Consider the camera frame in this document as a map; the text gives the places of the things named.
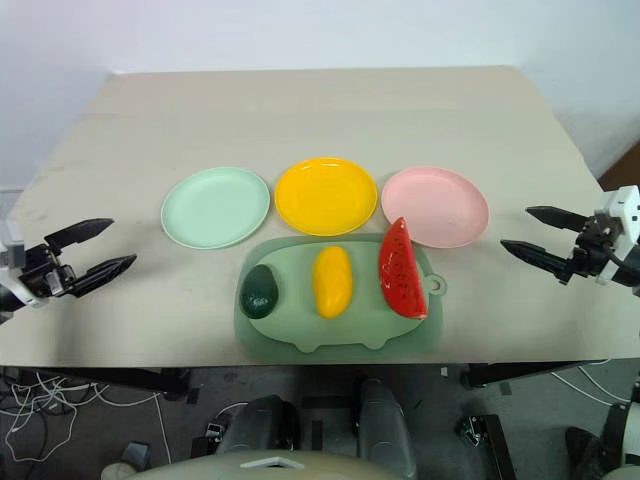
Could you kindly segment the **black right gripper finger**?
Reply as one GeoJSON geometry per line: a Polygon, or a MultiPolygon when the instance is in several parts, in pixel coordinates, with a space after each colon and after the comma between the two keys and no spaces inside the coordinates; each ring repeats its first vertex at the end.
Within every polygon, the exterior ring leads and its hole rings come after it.
{"type": "Polygon", "coordinates": [[[525,211],[540,222],[557,229],[581,232],[586,224],[585,216],[553,206],[527,207],[525,211]]]}
{"type": "Polygon", "coordinates": [[[525,241],[504,239],[500,244],[521,261],[551,273],[563,285],[571,278],[571,274],[566,272],[567,260],[547,252],[542,247],[525,241]]]}

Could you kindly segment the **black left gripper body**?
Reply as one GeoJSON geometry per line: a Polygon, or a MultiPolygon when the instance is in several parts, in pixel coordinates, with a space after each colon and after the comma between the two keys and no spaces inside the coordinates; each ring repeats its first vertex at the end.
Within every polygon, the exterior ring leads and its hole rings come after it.
{"type": "Polygon", "coordinates": [[[25,264],[21,268],[20,281],[37,298],[73,295],[76,275],[70,265],[62,264],[59,256],[68,244],[41,243],[25,251],[25,264]]]}

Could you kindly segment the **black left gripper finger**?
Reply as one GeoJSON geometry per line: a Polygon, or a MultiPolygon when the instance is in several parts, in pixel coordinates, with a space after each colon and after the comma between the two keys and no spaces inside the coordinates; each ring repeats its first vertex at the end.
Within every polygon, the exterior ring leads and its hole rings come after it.
{"type": "Polygon", "coordinates": [[[73,282],[73,296],[81,298],[110,283],[124,273],[137,259],[136,254],[106,260],[86,271],[73,282]]]}
{"type": "Polygon", "coordinates": [[[58,256],[73,244],[80,244],[100,235],[114,223],[111,218],[93,218],[80,221],[44,237],[51,252],[58,256]]]}

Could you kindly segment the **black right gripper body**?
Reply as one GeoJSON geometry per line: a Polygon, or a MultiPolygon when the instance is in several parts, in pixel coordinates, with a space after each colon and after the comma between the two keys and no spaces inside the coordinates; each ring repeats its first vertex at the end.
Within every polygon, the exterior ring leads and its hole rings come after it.
{"type": "Polygon", "coordinates": [[[614,242],[623,233],[617,218],[604,214],[582,216],[573,214],[569,228],[578,233],[569,265],[575,274],[596,277],[601,281],[621,281],[621,267],[611,256],[614,242]]]}

